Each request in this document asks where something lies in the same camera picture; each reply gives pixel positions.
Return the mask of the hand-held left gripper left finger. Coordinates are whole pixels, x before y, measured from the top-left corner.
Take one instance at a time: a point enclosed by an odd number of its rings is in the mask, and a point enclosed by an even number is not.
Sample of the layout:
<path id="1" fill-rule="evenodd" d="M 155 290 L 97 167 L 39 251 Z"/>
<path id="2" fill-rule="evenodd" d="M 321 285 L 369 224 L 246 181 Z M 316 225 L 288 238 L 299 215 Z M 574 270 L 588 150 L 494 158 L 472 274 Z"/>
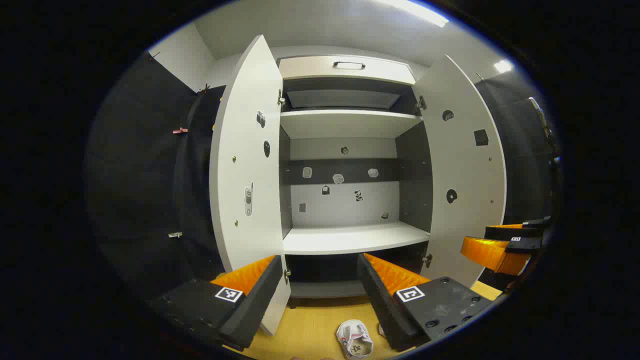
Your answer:
<path id="1" fill-rule="evenodd" d="M 282 258 L 256 260 L 215 280 L 189 280 L 149 301 L 158 314 L 208 346 L 244 351 L 283 277 Z"/>

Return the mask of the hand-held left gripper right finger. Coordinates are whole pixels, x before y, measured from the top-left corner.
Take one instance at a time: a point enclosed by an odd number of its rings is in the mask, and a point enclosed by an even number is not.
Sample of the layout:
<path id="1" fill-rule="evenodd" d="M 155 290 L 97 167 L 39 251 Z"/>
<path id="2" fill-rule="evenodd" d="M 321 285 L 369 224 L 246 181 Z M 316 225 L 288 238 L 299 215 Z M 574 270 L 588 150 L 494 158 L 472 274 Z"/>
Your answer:
<path id="1" fill-rule="evenodd" d="M 358 255 L 357 271 L 387 342 L 398 353 L 448 337 L 492 303 L 449 276 L 427 279 L 368 253 Z"/>

